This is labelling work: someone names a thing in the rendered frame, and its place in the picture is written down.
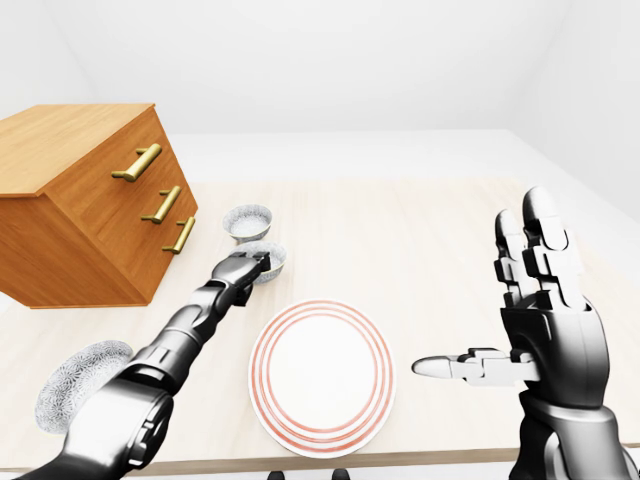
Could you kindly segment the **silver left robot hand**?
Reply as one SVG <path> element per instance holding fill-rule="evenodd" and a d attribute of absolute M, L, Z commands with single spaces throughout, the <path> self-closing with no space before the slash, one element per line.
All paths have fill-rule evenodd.
<path fill-rule="evenodd" d="M 208 286 L 220 287 L 214 301 L 218 313 L 231 306 L 245 306 L 250 298 L 253 283 L 271 268 L 270 253 L 259 251 L 253 256 L 235 252 L 219 262 L 212 272 Z"/>

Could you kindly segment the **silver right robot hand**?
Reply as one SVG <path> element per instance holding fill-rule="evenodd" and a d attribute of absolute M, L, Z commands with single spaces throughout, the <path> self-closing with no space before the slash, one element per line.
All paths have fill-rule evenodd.
<path fill-rule="evenodd" d="M 495 219 L 494 269 L 507 287 L 501 318 L 510 353 L 473 348 L 419 359 L 412 370 L 476 386 L 523 381 L 548 403 L 597 409 L 609 378 L 609 354 L 600 317 L 580 290 L 577 246 L 544 188 L 525 194 L 522 212 L 522 225 L 509 210 Z"/>

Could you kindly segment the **patterned bowl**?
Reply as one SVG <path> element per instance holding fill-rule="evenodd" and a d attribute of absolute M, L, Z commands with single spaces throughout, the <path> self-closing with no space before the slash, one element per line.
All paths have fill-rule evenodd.
<path fill-rule="evenodd" d="M 239 252 L 246 253 L 248 257 L 259 252 L 268 252 L 270 254 L 270 269 L 262 272 L 255 280 L 255 284 L 265 284 L 275 279 L 281 273 L 287 258 L 287 251 L 282 245 L 268 241 L 246 242 L 230 251 L 231 254 Z"/>
<path fill-rule="evenodd" d="M 260 204 L 239 205 L 226 213 L 222 220 L 224 230 L 238 243 L 257 241 L 271 228 L 273 214 Z"/>
<path fill-rule="evenodd" d="M 49 377 L 35 405 L 41 431 L 65 434 L 85 401 L 116 376 L 133 357 L 125 342 L 105 340 L 69 357 Z"/>

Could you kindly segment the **white plate with red rings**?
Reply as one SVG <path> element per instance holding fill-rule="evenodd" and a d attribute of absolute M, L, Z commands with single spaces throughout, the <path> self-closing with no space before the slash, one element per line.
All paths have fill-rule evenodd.
<path fill-rule="evenodd" d="M 258 335 L 248 391 L 267 433 L 305 457 L 337 458 L 371 441 L 391 413 L 392 350 L 361 310 L 332 299 L 285 307 Z"/>

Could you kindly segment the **small wooden drawer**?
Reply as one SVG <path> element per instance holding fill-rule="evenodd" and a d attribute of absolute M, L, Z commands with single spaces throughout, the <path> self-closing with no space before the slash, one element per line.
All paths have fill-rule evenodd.
<path fill-rule="evenodd" d="M 146 205 L 130 214 L 129 224 L 116 245 L 117 259 L 127 279 L 146 303 L 153 298 L 174 256 L 162 247 L 172 245 L 181 232 L 182 227 L 176 222 L 195 216 L 198 209 L 191 189 L 184 186 L 161 224 L 141 219 L 142 215 L 153 214 L 163 200 L 155 191 Z"/>

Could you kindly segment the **medium wooden drawer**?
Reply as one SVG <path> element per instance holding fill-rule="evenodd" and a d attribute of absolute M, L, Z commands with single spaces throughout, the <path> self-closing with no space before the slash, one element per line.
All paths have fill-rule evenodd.
<path fill-rule="evenodd" d="M 163 193 L 174 187 L 181 192 L 164 220 L 156 224 L 145 220 L 167 200 Z M 162 248 L 172 244 L 182 227 L 177 223 L 193 216 L 197 204 L 175 157 L 157 159 L 130 183 L 106 177 L 96 197 L 83 212 L 89 231 L 97 238 L 109 258 L 130 280 L 142 278 L 145 270 L 158 274 L 171 261 L 172 254 Z"/>

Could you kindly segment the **large wooden drawer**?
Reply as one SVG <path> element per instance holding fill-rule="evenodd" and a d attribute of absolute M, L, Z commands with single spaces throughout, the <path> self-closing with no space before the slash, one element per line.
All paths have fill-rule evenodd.
<path fill-rule="evenodd" d="M 150 107 L 107 138 L 78 165 L 56 178 L 49 185 L 49 193 L 81 227 L 95 237 L 83 219 L 83 212 L 95 199 L 101 181 L 111 176 L 112 171 L 127 169 L 138 158 L 137 148 L 147 148 L 154 143 L 162 147 L 162 152 L 154 161 L 175 157 L 155 109 Z"/>

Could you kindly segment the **wooden cabinet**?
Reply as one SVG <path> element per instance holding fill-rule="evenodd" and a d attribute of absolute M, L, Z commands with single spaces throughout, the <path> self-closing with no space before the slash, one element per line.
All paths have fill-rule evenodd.
<path fill-rule="evenodd" d="M 49 185 L 150 107 L 37 105 L 0 120 L 1 292 L 32 308 L 148 304 Z"/>

